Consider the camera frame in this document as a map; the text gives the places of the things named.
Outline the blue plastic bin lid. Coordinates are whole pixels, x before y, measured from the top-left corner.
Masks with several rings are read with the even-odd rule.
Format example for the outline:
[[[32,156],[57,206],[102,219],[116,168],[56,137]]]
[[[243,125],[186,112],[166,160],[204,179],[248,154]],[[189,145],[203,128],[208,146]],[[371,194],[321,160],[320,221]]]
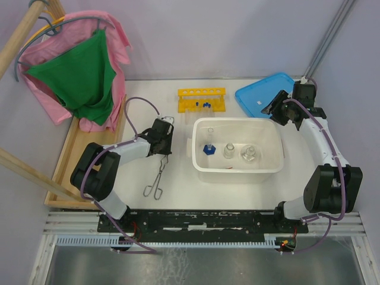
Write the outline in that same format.
[[[235,99],[248,117],[269,119],[269,115],[261,113],[263,108],[268,106],[281,90],[290,93],[294,83],[294,79],[286,73],[279,72],[238,89]]]

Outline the metal crucible tongs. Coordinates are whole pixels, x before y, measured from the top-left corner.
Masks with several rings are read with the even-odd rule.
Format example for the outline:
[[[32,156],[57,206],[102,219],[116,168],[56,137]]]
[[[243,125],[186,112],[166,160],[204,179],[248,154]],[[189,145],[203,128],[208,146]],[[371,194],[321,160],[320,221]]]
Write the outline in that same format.
[[[144,188],[143,191],[143,196],[144,197],[149,197],[151,194],[153,194],[153,197],[156,201],[160,200],[163,194],[163,190],[159,187],[160,181],[162,178],[162,174],[169,163],[169,156],[165,155],[163,158],[160,160],[160,167],[159,167],[159,172],[153,182],[152,185],[147,185]]]

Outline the small glass flask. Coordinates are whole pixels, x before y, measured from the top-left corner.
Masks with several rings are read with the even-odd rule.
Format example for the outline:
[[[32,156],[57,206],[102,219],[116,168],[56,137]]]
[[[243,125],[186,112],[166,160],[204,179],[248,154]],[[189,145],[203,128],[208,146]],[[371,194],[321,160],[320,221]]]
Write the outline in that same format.
[[[253,145],[245,145],[240,151],[241,158],[246,162],[252,162],[257,157],[256,148]]]

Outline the white plastic storage bin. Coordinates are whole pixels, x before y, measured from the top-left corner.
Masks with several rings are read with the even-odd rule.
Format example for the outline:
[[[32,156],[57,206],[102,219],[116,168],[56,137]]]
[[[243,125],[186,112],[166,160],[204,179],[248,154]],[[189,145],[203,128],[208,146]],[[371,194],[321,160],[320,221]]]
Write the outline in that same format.
[[[216,152],[203,152],[208,140],[208,128],[213,128]],[[227,143],[233,143],[232,159],[223,155]],[[256,158],[246,162],[240,156],[245,145],[256,148]],[[191,139],[192,164],[201,181],[207,183],[261,183],[282,170],[283,144],[274,122],[260,118],[201,118],[194,123]]]

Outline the yellow test tube rack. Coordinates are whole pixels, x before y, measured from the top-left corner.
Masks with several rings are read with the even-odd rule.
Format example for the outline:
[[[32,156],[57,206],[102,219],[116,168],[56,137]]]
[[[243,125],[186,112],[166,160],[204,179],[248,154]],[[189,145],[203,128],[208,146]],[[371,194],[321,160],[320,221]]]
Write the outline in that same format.
[[[202,110],[211,110],[212,112],[225,112],[226,105],[224,97],[226,89],[224,87],[210,88],[183,88],[178,90],[178,113],[200,112]]]

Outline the small glass beaker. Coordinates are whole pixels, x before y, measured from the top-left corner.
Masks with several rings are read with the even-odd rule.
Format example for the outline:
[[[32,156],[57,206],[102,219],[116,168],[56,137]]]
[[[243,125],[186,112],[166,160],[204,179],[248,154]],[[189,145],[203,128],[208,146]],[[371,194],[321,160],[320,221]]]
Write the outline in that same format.
[[[226,159],[232,159],[235,154],[235,146],[229,142],[226,144],[223,150],[223,155]]]

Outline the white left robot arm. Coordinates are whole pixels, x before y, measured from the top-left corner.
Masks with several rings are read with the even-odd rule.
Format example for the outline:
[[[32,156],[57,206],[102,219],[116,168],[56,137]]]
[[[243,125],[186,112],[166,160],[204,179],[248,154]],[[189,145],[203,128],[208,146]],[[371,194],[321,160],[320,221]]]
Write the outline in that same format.
[[[155,119],[152,127],[137,137],[114,145],[89,143],[69,179],[84,199],[91,199],[99,209],[110,215],[111,225],[120,232],[131,226],[128,206],[114,190],[120,166],[136,159],[156,154],[168,156],[171,152],[174,118],[165,116]]]

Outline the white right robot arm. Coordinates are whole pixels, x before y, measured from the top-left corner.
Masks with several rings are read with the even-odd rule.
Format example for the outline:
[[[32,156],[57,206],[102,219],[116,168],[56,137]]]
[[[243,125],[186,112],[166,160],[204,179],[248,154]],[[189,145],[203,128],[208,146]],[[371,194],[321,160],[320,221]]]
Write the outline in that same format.
[[[315,106],[315,98],[314,84],[297,81],[292,92],[280,90],[261,111],[279,125],[293,123],[306,141],[315,165],[303,195],[279,204],[282,212],[272,218],[273,227],[279,232],[292,228],[294,220],[342,220],[353,211],[362,183],[362,170],[351,166],[339,151],[327,116],[323,108]]]

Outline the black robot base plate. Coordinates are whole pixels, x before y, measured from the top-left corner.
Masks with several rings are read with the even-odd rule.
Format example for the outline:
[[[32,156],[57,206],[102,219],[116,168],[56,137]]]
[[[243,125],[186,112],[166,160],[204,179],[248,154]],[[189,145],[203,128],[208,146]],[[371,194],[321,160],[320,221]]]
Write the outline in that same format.
[[[116,222],[140,242],[263,242],[265,234],[308,233],[278,211],[128,210]]]

